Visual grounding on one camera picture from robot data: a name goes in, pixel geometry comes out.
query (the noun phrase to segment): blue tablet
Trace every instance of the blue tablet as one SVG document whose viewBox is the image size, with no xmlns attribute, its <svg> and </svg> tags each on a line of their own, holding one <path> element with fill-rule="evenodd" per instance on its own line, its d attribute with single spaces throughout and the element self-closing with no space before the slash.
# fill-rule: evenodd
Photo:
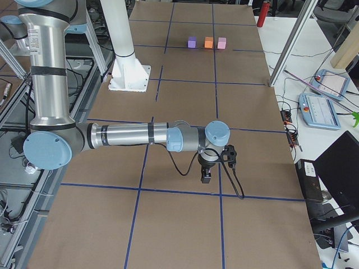
<svg viewBox="0 0 359 269">
<path fill-rule="evenodd" d="M 299 95 L 299 106 L 310 127 L 339 130 L 340 123 L 333 102 L 318 94 Z"/>
<path fill-rule="evenodd" d="M 317 72 L 314 78 L 312 78 L 310 84 L 317 87 L 319 90 L 326 92 L 330 97 L 341 101 L 348 89 L 349 82 L 350 79 L 346 76 L 322 69 Z"/>
</svg>

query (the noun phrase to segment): red bottle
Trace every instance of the red bottle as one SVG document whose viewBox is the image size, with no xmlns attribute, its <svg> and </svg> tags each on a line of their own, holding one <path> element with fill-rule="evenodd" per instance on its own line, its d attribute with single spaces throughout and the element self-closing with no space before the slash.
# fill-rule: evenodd
<svg viewBox="0 0 359 269">
<path fill-rule="evenodd" d="M 270 3 L 268 1 L 264 1 L 262 4 L 262 8 L 260 9 L 260 14 L 257 22 L 257 27 L 262 27 L 264 24 L 264 20 L 267 17 L 267 13 L 269 10 Z"/>
</svg>

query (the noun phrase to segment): label on robot arm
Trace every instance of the label on robot arm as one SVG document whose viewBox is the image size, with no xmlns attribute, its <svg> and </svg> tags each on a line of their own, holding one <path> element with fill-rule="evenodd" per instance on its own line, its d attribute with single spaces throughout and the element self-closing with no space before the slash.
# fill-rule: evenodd
<svg viewBox="0 0 359 269">
<path fill-rule="evenodd" d="M 307 177 L 315 177 L 315 170 L 312 163 L 304 162 L 305 174 Z"/>
<path fill-rule="evenodd" d="M 30 55 L 41 54 L 41 34 L 38 29 L 28 29 L 27 35 L 29 36 Z"/>
</svg>

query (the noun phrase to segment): black monitor screen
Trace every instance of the black monitor screen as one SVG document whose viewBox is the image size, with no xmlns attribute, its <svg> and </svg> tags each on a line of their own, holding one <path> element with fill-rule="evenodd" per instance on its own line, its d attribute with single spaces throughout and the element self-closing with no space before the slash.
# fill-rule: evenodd
<svg viewBox="0 0 359 269">
<path fill-rule="evenodd" d="M 359 142 L 349 131 L 315 160 L 314 168 L 344 213 L 359 209 Z"/>
</svg>

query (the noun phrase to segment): orange cube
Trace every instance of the orange cube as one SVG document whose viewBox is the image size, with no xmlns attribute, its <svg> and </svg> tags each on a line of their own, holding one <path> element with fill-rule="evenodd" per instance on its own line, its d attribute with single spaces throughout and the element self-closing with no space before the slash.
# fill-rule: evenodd
<svg viewBox="0 0 359 269">
<path fill-rule="evenodd" d="M 206 36 L 204 40 L 204 48 L 205 49 L 213 49 L 213 37 L 212 36 Z"/>
</svg>

